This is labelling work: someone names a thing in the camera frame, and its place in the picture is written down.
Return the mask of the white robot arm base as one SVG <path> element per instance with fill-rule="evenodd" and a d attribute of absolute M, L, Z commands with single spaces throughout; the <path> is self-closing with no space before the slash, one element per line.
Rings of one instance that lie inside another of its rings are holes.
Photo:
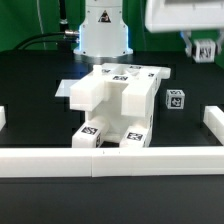
<path fill-rule="evenodd" d="M 123 0 L 85 0 L 85 19 L 79 26 L 79 45 L 74 49 L 77 58 L 117 61 L 133 54 L 122 8 Z"/>

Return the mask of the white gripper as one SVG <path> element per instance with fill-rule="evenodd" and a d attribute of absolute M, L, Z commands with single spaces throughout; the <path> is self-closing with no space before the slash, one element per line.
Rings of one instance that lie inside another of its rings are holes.
<path fill-rule="evenodd" d="M 193 49 L 191 30 L 220 29 L 219 55 L 224 44 L 224 0 L 147 0 L 145 26 L 150 32 L 181 31 L 188 57 Z"/>

